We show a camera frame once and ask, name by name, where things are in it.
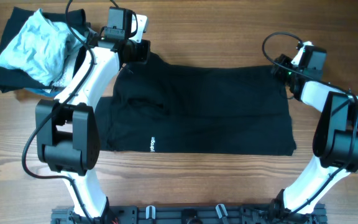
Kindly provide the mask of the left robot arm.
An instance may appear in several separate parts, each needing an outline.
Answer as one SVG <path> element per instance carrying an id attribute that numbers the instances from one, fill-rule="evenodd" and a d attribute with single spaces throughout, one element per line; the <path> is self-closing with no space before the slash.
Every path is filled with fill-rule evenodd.
<path id="1" fill-rule="evenodd" d="M 94 169 L 101 143 L 94 111 L 107 84 L 123 64 L 146 62 L 148 40 L 100 41 L 85 54 L 71 83 L 35 109 L 37 155 L 62 179 L 74 206 L 73 223 L 117 223 Z"/>

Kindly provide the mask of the black t-shirt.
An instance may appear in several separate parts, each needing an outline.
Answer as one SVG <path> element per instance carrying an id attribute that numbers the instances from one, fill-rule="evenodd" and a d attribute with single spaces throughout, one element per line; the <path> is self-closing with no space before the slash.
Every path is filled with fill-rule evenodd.
<path id="1" fill-rule="evenodd" d="M 171 65 L 157 54 L 129 63 L 95 111 L 101 148 L 290 156 L 288 100 L 270 71 Z"/>

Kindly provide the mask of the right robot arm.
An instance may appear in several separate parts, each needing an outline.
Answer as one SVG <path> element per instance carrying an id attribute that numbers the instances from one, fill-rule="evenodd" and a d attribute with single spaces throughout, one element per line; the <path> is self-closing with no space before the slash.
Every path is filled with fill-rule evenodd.
<path id="1" fill-rule="evenodd" d="M 313 137 L 313 157 L 300 176 L 280 191 L 266 213 L 275 223 L 304 221 L 341 179 L 358 171 L 358 96 L 299 69 L 286 55 L 273 60 L 273 75 L 298 101 L 321 113 Z"/>

